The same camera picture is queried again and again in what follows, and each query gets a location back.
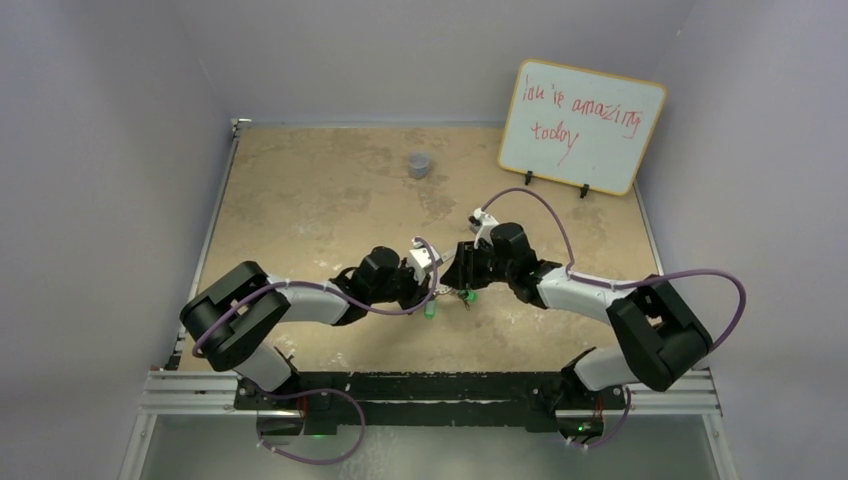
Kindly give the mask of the green key tag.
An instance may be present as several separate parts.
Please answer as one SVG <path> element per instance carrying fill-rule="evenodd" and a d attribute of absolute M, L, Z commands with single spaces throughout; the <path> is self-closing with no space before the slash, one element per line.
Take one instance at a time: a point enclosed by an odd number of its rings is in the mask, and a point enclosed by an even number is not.
<path fill-rule="evenodd" d="M 477 300 L 478 295 L 473 290 L 460 290 L 457 292 L 457 297 L 463 302 L 464 308 L 467 311 L 470 311 L 471 306 Z"/>
<path fill-rule="evenodd" d="M 426 319 L 432 320 L 436 316 L 437 306 L 438 303 L 436 299 L 432 299 L 426 303 L 424 307 L 424 316 Z"/>

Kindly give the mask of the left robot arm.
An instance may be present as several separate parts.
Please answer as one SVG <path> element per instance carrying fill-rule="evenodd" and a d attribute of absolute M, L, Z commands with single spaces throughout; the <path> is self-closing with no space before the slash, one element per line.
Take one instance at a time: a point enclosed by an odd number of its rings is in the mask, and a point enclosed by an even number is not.
<path fill-rule="evenodd" d="M 294 366 L 266 340 L 278 324 L 346 326 L 387 314 L 387 303 L 397 304 L 395 316 L 412 314 L 434 298 L 440 262 L 421 239 L 406 258 L 378 246 L 322 283 L 273 277 L 244 261 L 190 300 L 179 320 L 194 339 L 194 357 L 247 378 L 272 408 L 284 409 L 297 399 L 298 382 Z"/>

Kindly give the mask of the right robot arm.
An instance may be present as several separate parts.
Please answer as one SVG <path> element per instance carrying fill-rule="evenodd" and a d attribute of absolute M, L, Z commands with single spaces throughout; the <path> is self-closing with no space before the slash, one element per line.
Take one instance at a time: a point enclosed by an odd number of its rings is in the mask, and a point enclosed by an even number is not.
<path fill-rule="evenodd" d="M 590 348 L 562 370 L 561 392 L 576 407 L 623 384 L 665 392 L 713 346 L 707 329 L 668 281 L 651 276 L 646 284 L 624 288 L 594 278 L 581 282 L 562 264 L 538 258 L 517 223 L 494 227 L 487 239 L 458 243 L 441 282 L 455 290 L 504 283 L 523 303 L 610 326 L 616 346 Z"/>

